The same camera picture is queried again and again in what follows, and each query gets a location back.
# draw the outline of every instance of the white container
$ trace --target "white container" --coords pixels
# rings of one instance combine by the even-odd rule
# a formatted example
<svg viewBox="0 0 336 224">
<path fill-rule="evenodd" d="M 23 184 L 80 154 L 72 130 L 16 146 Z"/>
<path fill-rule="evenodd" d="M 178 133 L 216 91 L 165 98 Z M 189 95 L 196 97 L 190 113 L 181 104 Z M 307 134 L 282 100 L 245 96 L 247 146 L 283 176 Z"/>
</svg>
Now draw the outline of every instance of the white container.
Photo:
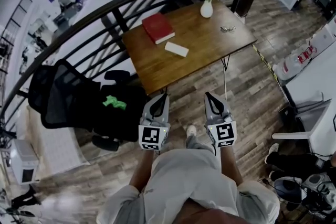
<svg viewBox="0 0 336 224">
<path fill-rule="evenodd" d="M 204 18 L 210 18 L 212 16 L 212 13 L 214 12 L 214 9 L 212 8 L 211 1 L 212 0 L 204 1 L 203 5 L 201 7 L 201 15 Z"/>
<path fill-rule="evenodd" d="M 26 140 L 13 139 L 10 152 L 10 165 L 17 182 L 20 185 L 34 183 L 39 160 L 31 144 Z"/>
</svg>

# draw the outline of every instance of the black office chair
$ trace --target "black office chair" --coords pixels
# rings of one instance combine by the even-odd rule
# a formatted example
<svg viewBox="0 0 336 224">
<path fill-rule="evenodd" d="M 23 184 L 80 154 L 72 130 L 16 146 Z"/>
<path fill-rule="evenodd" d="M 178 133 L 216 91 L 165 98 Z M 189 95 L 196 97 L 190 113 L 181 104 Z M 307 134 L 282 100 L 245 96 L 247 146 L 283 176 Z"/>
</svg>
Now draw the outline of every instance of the black office chair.
<svg viewBox="0 0 336 224">
<path fill-rule="evenodd" d="M 29 105 L 41 114 L 45 128 L 84 128 L 94 131 L 92 142 L 104 150 L 116 151 L 119 142 L 136 142 L 138 125 L 146 94 L 142 87 L 125 85 L 130 77 L 127 71 L 108 71 L 105 79 L 116 85 L 94 82 L 79 73 L 66 60 L 54 66 L 40 66 L 29 86 Z M 105 106 L 107 96 L 116 97 L 127 104 L 125 110 L 113 105 Z"/>
</svg>

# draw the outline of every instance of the sneaker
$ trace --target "sneaker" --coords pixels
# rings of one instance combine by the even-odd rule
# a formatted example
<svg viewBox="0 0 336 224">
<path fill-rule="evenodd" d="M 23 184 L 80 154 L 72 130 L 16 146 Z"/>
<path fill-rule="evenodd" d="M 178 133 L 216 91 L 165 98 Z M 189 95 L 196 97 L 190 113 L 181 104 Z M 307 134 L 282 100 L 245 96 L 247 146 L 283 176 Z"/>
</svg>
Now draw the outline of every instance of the sneaker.
<svg viewBox="0 0 336 224">
<path fill-rule="evenodd" d="M 187 138 L 191 135 L 195 135 L 196 136 L 196 127 L 194 125 L 189 125 L 187 128 Z"/>
<path fill-rule="evenodd" d="M 271 179 L 271 175 L 274 173 L 275 171 L 271 171 L 268 175 L 268 178 Z"/>
<path fill-rule="evenodd" d="M 267 160 L 269 154 L 271 154 L 272 152 L 278 152 L 278 150 L 279 150 L 279 144 L 278 144 L 278 143 L 273 144 L 273 145 L 269 148 L 268 155 L 265 157 L 265 163 L 266 163 L 266 164 L 268 164 L 266 160 Z"/>
<path fill-rule="evenodd" d="M 33 189 L 31 185 L 29 185 L 29 192 L 31 192 L 32 194 L 36 194 L 36 191 Z"/>
</svg>

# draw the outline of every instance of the white vase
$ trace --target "white vase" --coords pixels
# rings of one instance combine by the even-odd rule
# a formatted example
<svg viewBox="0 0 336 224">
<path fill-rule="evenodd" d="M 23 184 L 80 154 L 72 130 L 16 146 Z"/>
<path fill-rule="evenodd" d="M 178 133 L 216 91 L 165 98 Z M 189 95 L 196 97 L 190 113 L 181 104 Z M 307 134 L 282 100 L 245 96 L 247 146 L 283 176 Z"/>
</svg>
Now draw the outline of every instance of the white vase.
<svg viewBox="0 0 336 224">
<path fill-rule="evenodd" d="M 204 18 L 210 18 L 212 13 L 214 12 L 214 9 L 212 8 L 211 1 L 212 0 L 204 1 L 203 5 L 201 7 L 201 15 Z"/>
</svg>

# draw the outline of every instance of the red book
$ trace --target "red book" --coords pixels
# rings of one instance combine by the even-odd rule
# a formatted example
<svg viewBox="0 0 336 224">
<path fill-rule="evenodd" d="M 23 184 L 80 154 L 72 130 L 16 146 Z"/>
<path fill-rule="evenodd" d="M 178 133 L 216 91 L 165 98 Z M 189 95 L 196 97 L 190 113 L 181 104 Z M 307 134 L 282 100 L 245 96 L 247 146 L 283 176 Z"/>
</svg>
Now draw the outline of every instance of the red book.
<svg viewBox="0 0 336 224">
<path fill-rule="evenodd" d="M 142 26 L 155 44 L 175 36 L 173 27 L 161 13 L 142 20 Z"/>
</svg>

